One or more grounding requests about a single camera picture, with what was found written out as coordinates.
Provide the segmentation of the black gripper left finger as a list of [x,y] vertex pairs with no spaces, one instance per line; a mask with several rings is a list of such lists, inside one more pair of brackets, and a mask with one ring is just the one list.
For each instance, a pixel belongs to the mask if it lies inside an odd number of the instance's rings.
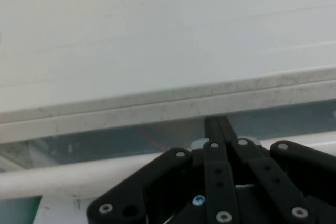
[[97,198],[89,223],[239,223],[228,158],[236,134],[227,118],[207,118],[202,148],[172,148]]

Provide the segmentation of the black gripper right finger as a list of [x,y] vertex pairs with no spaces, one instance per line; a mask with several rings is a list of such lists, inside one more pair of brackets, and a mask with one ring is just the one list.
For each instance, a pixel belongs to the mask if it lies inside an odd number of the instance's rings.
[[242,186],[241,223],[335,223],[335,156],[291,141],[267,150],[238,138],[227,117],[217,124]]

